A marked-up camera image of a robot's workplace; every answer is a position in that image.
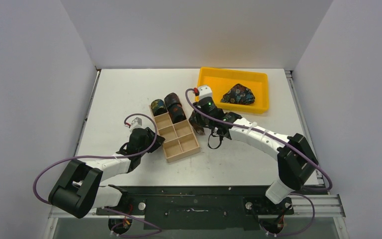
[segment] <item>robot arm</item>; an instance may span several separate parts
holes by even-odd
[[[268,199],[278,204],[289,193],[300,190],[303,187],[315,168],[285,144],[270,138],[266,133],[268,132],[270,135],[274,135],[274,137],[297,148],[318,165],[318,161],[303,135],[299,133],[294,136],[278,134],[259,127],[257,123],[250,122],[236,113],[224,113],[222,109],[218,109],[214,104],[209,86],[201,86],[195,89],[194,92],[196,95],[199,95],[199,101],[193,103],[193,106],[199,109],[199,111],[217,120],[245,126],[245,128],[241,128],[231,126],[231,124],[216,122],[194,110],[189,121],[197,133],[204,134],[203,128],[208,128],[211,130],[211,134],[218,135],[221,137],[221,140],[225,137],[230,140],[247,143],[267,153],[278,162],[279,177],[266,191]]]
[[[88,162],[71,160],[50,192],[48,201],[77,218],[84,217],[92,208],[117,206],[125,192],[111,185],[101,187],[100,182],[133,171],[140,164],[142,155],[117,157],[142,152],[150,147],[154,137],[155,133],[149,128],[134,128],[129,142],[113,155],[113,159]],[[165,141],[159,135],[156,137],[148,153],[159,148]]]

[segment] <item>red connector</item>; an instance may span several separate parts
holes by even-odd
[[[200,91],[198,91],[198,88],[194,88],[194,95],[195,96],[199,96],[200,95]]]

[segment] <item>white panel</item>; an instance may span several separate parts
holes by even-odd
[[[96,76],[58,0],[0,0],[0,239],[41,238],[35,176],[73,155]],[[62,167],[44,175],[47,198]]]
[[[334,0],[293,76],[351,238],[382,238],[382,1]]]
[[[62,0],[99,68],[294,69],[332,0]]]

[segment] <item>white table surface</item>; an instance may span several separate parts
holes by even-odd
[[[269,130],[294,135],[302,127],[283,69],[241,69],[268,75],[270,108],[262,115],[240,113]],[[175,92],[187,117],[192,109],[185,90],[197,86],[199,69],[103,69],[95,90],[78,155],[112,155],[128,141],[123,125],[132,113],[151,115],[149,104]],[[143,119],[143,126],[151,126]],[[277,162],[242,142],[225,139],[219,149],[207,147],[208,134],[197,135],[201,152],[167,163],[162,149],[146,153],[141,164],[128,174],[117,175],[101,185],[119,186],[238,186],[270,185],[278,177]],[[317,185],[315,174],[306,185]]]

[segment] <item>orange plastic tray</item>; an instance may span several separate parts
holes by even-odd
[[[238,105],[220,102],[223,95],[238,83],[251,89],[256,98],[254,103]],[[256,114],[262,114],[269,109],[269,85],[267,75],[264,73],[202,67],[198,86],[203,85],[210,86],[213,91],[213,101],[218,108]]]

